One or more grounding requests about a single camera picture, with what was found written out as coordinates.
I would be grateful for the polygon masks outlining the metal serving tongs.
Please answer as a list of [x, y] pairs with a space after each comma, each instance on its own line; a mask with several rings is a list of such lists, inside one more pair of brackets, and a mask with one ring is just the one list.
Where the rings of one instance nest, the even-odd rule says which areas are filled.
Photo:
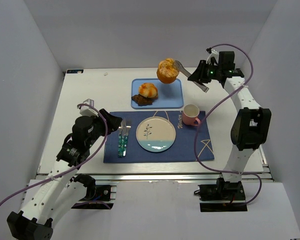
[[[175, 60], [175, 61], [174, 61], [174, 66], [178, 69], [179, 72], [181, 72], [181, 73], [182, 73], [183, 75], [185, 75], [187, 78], [189, 78], [189, 77], [192, 75], [188, 70], [186, 70], [186, 69], [184, 68], [184, 66], [181, 64], [180, 61]], [[202, 84], [202, 83], [199, 83], [199, 82], [193, 81], [193, 80], [189, 80], [189, 79], [188, 79], [188, 81], [193, 82], [193, 83], [194, 83], [197, 87], [199, 87], [204, 93], [207, 93], [207, 92], [209, 91], [209, 88], [208, 88], [206, 85]]]

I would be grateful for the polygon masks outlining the sugared orange muffin bread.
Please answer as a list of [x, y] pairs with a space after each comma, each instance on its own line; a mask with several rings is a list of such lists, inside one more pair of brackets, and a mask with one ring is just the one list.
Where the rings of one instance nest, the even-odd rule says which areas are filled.
[[157, 78], [164, 84], [171, 84], [179, 75], [180, 71], [175, 65], [175, 60], [173, 58], [166, 58], [158, 64], [156, 71]]

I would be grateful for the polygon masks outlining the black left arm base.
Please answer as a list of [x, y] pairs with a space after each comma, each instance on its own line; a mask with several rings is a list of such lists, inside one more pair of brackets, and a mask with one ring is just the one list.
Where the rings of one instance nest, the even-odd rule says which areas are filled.
[[116, 185], [96, 185], [88, 196], [82, 198], [72, 209], [110, 210], [116, 199]]

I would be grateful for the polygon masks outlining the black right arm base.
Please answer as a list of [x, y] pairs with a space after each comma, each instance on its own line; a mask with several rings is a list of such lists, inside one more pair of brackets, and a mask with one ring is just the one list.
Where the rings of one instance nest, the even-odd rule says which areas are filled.
[[193, 194], [199, 198], [199, 207], [202, 213], [248, 211], [243, 186], [240, 186], [238, 190], [219, 193], [216, 184], [201, 184]]

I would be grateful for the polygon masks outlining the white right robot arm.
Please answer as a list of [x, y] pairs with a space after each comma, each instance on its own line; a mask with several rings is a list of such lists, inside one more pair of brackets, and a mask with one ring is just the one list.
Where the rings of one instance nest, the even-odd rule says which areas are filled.
[[201, 60], [187, 79], [204, 92], [208, 90], [206, 84], [212, 80], [218, 81], [237, 111], [230, 130], [232, 150], [216, 182], [219, 193], [230, 193], [240, 189], [249, 158], [266, 142], [272, 113], [270, 109], [261, 107], [250, 93], [243, 72], [235, 67], [233, 51], [209, 49], [208, 53], [208, 59]]

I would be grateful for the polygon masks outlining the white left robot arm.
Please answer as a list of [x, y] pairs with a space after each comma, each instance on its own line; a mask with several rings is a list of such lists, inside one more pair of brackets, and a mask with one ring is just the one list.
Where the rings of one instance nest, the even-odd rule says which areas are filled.
[[60, 219], [81, 199], [92, 198], [95, 179], [77, 174], [99, 137], [106, 138], [121, 125], [122, 118], [105, 109], [81, 114], [64, 139], [50, 174], [19, 212], [11, 212], [7, 224], [18, 240], [49, 240]]

